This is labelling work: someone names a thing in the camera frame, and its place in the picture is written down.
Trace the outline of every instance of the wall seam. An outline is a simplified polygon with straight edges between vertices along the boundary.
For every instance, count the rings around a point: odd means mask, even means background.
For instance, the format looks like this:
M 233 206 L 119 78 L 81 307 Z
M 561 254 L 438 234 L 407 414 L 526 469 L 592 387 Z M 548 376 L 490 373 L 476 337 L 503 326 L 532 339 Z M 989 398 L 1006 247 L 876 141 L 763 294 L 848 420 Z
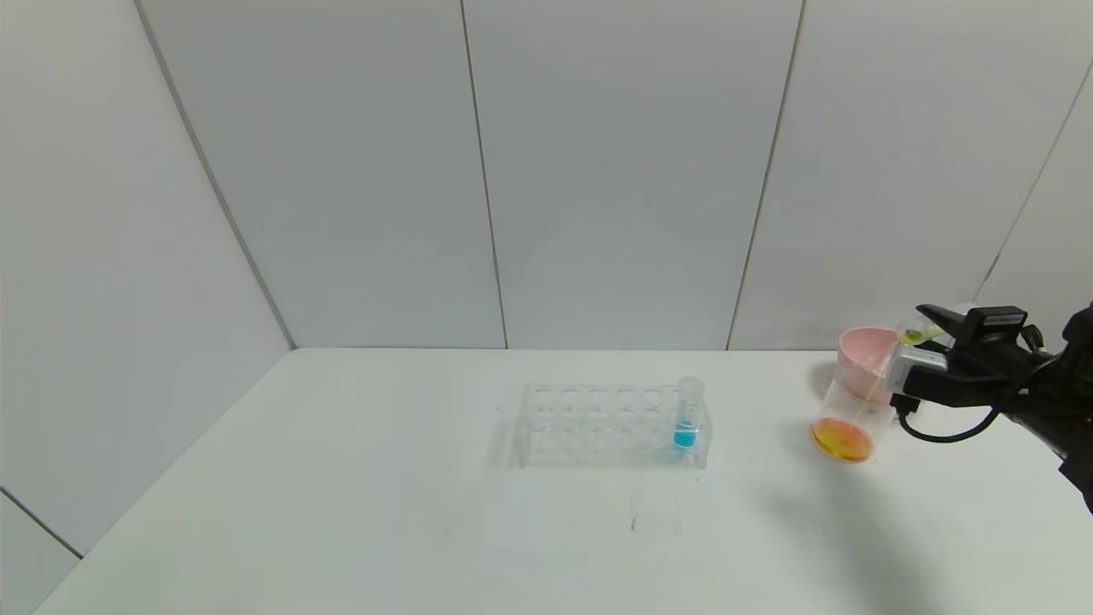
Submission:
M 212 187 L 212 191 L 216 196 L 216 201 L 220 203 L 220 208 L 224 212 L 224 217 L 227 218 L 227 225 L 231 226 L 232 233 L 235 235 L 235 241 L 243 251 L 244 258 L 247 259 L 247 265 L 250 267 L 250 273 L 258 282 L 258 287 L 261 289 L 262 296 L 266 297 L 266 303 L 269 304 L 270 311 L 273 314 L 273 319 L 277 321 L 278 327 L 281 329 L 281 334 L 289 344 L 289 351 L 295 351 L 297 348 L 296 343 L 292 340 L 292 334 L 289 333 L 289 328 L 285 326 L 280 310 L 278 310 L 277 303 L 273 301 L 273 295 L 270 294 L 269 286 L 266 284 L 266 280 L 258 270 L 258 263 L 255 262 L 255 258 L 250 253 L 250 248 L 247 247 L 247 241 L 244 240 L 243 233 L 239 232 L 239 225 L 236 223 L 235 216 L 232 215 L 232 210 L 227 206 L 227 200 L 224 198 L 224 191 L 221 190 L 220 182 L 216 180 L 216 176 L 212 172 L 209 158 L 205 156 L 204 150 L 201 149 L 201 143 L 198 141 L 198 134 L 193 130 L 190 117 L 186 113 L 186 107 L 183 105 L 183 98 L 178 95 L 178 88 L 175 86 L 175 81 L 171 76 L 171 70 L 167 68 L 167 62 L 163 57 L 163 50 L 160 48 L 160 43 L 155 38 L 155 33 L 152 32 L 152 23 L 148 19 L 148 13 L 144 12 L 144 3 L 141 0 L 133 0 L 133 4 L 137 7 L 137 13 L 140 15 L 141 25 L 144 27 L 144 35 L 148 38 L 149 45 L 152 47 L 152 54 L 155 56 L 155 61 L 160 66 L 160 72 L 163 74 L 163 80 L 167 83 L 167 90 L 171 92 L 171 97 L 175 102 L 175 109 L 178 111 L 178 116 L 183 120 L 183 126 L 186 128 L 186 133 L 190 138 L 190 145 L 193 146 L 193 151 L 198 155 L 201 168 L 204 169 L 205 177 L 209 179 L 209 185 Z
M 12 493 L 9 492 L 7 487 L 0 486 L 0 494 L 2 494 L 3 497 L 8 498 L 8 501 L 10 501 L 11 504 L 15 505 L 15 508 L 17 508 L 19 510 L 23 511 L 23 515 L 25 515 L 27 518 L 30 518 L 30 520 L 33 521 L 38 528 L 42 528 L 43 532 L 45 532 L 46 534 L 49 534 L 50 539 L 57 541 L 57 543 L 59 545 L 61 545 L 62 547 L 64 547 L 64 549 L 68 551 L 69 553 L 71 553 L 77 559 L 83 559 L 83 554 L 81 554 L 80 552 L 75 551 L 75 547 L 73 547 L 68 541 L 66 541 L 64 539 L 62 539 L 60 534 L 58 534 L 57 532 L 54 532 L 52 528 L 50 528 L 49 525 L 46 525 L 45 521 L 43 521 L 37 515 L 34 515 L 31 511 L 31 509 L 26 508 L 26 505 L 24 505 L 22 501 L 20 501 L 19 498 L 16 498 L 15 496 L 13 496 Z
M 1036 173 L 1036 178 L 1033 179 L 1032 187 L 1029 188 L 1029 193 L 1025 194 L 1024 202 L 1021 203 L 1021 209 L 1018 210 L 1016 217 L 1013 218 L 1013 224 L 1010 225 L 1010 230 L 1006 233 L 1006 238 L 1002 239 L 1002 245 L 998 247 L 998 253 L 995 255 L 995 259 L 990 262 L 990 268 L 987 269 L 987 274 L 983 276 L 983 281 L 979 282 L 979 287 L 976 288 L 975 295 L 972 297 L 973 301 L 978 300 L 979 293 L 983 292 L 983 286 L 987 285 L 987 280 L 990 279 L 990 274 L 995 272 L 995 265 L 998 264 L 998 260 L 1002 256 L 1002 250 L 1006 249 L 1006 244 L 1010 241 L 1010 237 L 1013 236 L 1013 230 L 1018 227 L 1018 222 L 1020 222 L 1021 216 L 1024 215 L 1025 208 L 1029 206 L 1029 201 L 1032 200 L 1032 194 L 1036 191 L 1036 186 L 1039 184 L 1039 178 L 1044 176 L 1044 169 L 1047 168 L 1047 163 L 1050 162 L 1051 154 L 1055 153 L 1055 147 L 1059 144 L 1059 139 L 1062 138 L 1062 131 L 1067 129 L 1067 122 L 1070 121 L 1070 114 L 1074 111 L 1074 107 L 1078 105 L 1078 97 L 1082 95 L 1082 90 L 1085 88 L 1085 82 L 1089 81 L 1091 70 L 1093 70 L 1093 59 L 1091 59 L 1089 66 L 1085 67 L 1085 74 L 1078 84 L 1078 92 L 1074 93 L 1073 99 L 1070 100 L 1070 108 L 1067 109 L 1067 115 L 1063 116 L 1062 123 L 1059 126 L 1058 132 L 1055 133 L 1055 140 L 1051 141 L 1051 146 L 1047 150 L 1047 155 L 1044 156 L 1044 164 L 1039 165 L 1039 172 Z
M 493 249 L 493 275 L 497 282 L 497 307 L 501 311 L 501 336 L 508 351 L 508 328 L 505 326 L 505 300 L 501 293 L 501 265 L 497 263 L 497 240 L 493 230 L 493 208 L 490 204 L 490 181 L 485 173 L 485 149 L 482 146 L 482 120 L 478 111 L 478 90 L 474 87 L 474 67 L 471 63 L 471 37 L 467 29 L 467 7 L 459 0 L 459 16 L 463 24 L 463 45 L 467 49 L 467 74 L 471 81 L 471 105 L 474 107 L 474 132 L 479 141 L 479 161 L 482 164 L 482 189 L 485 193 L 485 217 L 490 224 L 490 247 Z
M 759 230 L 760 213 L 763 211 L 763 200 L 766 198 L 767 184 L 771 180 L 771 168 L 774 166 L 774 150 L 778 145 L 778 137 L 781 134 L 781 117 L 786 111 L 786 100 L 789 99 L 790 79 L 794 75 L 794 66 L 797 61 L 797 45 L 801 40 L 801 31 L 804 24 L 804 7 L 808 0 L 801 0 L 801 9 L 797 14 L 797 29 L 794 32 L 794 46 L 789 50 L 789 63 L 786 67 L 786 81 L 781 86 L 781 102 L 778 105 L 778 117 L 774 122 L 774 133 L 771 135 L 771 150 L 767 152 L 766 170 L 763 173 L 763 187 L 759 192 L 759 204 L 755 206 L 755 217 L 752 221 L 751 236 L 748 238 L 748 251 L 744 253 L 744 267 L 740 272 L 740 285 L 737 286 L 737 299 L 732 304 L 732 318 L 729 320 L 729 335 L 725 341 L 725 350 L 728 351 L 732 344 L 732 331 L 737 327 L 737 316 L 740 314 L 740 299 L 744 294 L 744 280 L 748 277 L 748 264 L 751 262 L 752 247 L 755 245 L 755 233 Z

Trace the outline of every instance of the black cable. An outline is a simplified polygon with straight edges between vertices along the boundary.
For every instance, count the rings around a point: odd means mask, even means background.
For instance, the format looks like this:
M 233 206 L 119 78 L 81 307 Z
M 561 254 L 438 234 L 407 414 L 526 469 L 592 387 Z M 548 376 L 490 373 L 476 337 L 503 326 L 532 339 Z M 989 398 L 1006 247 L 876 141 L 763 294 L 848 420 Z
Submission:
M 1024 389 L 1030 381 L 1032 381 L 1034 376 L 1039 374 L 1039 371 L 1046 368 L 1047 366 L 1055 364 L 1058 359 L 1059 359 L 1058 355 L 1051 357 L 1050 359 L 1033 368 L 1027 375 L 1025 375 L 1023 379 L 1013 383 L 1013 387 L 1010 387 L 1009 390 L 1007 390 L 1006 393 L 1002 395 L 1001 401 L 998 404 L 991 406 L 990 412 L 987 413 L 987 416 L 983 417 L 983 421 L 979 422 L 979 425 L 973 427 L 972 429 L 968 429 L 967 431 L 963 431 L 961 434 L 954 434 L 952 436 L 931 436 L 929 434 L 922 434 L 921 431 L 918 431 L 914 427 L 907 425 L 907 413 L 897 412 L 896 417 L 900 421 L 900 427 L 902 427 L 904 431 L 914 436 L 915 438 L 918 438 L 919 440 L 925 440 L 927 442 L 933 442 L 935 445 L 952 445 L 953 442 L 961 442 L 963 440 L 972 438 L 973 436 L 978 436 L 979 434 L 983 434 L 983 430 L 990 427 L 990 424 L 995 423 L 995 419 L 998 418 L 999 414 L 1001 414 L 998 411 L 998 409 L 1003 407 L 1010 402 L 1012 402 L 1013 399 L 1021 393 L 1021 390 Z

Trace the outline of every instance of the orange liquid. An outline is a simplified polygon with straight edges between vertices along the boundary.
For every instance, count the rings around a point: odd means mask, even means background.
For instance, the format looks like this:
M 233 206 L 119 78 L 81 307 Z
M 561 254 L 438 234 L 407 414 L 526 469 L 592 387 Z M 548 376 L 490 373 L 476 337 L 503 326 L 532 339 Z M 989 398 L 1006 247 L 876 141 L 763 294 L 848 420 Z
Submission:
M 860 428 L 835 418 L 825 418 L 812 426 L 812 441 L 820 450 L 838 461 L 860 463 L 873 452 L 873 441 Z

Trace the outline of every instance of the clear plastic cup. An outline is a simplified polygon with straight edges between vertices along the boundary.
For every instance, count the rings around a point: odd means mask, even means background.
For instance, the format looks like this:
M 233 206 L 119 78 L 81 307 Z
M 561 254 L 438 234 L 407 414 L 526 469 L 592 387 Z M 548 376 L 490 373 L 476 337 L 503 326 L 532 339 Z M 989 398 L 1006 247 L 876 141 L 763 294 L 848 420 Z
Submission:
M 827 388 L 820 417 L 812 425 L 812 441 L 841 462 L 861 463 L 869 459 L 895 417 L 895 409 L 889 404 L 869 402 L 877 400 L 877 395 L 855 393 L 863 379 L 870 382 L 871 392 L 884 388 L 883 378 L 870 370 L 858 366 L 838 368 Z

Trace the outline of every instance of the robotic arm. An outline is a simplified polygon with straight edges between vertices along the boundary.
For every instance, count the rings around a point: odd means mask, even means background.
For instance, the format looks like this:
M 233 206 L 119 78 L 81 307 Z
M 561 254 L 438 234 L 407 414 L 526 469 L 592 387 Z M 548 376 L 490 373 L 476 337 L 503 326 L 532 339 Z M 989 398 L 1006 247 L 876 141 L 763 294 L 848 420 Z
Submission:
M 919 305 L 918 311 L 954 340 L 896 347 L 885 385 L 905 431 L 929 442 L 966 440 L 1003 414 L 1034 434 L 1062 460 L 1059 472 L 1093 512 L 1093 304 L 1062 331 L 1067 347 L 1043 348 L 1027 314 L 1018 307 L 975 307 L 966 317 Z M 1027 350 L 1018 345 L 1024 340 Z M 950 407 L 990 406 L 983 423 L 963 434 L 931 436 L 907 424 L 920 400 Z

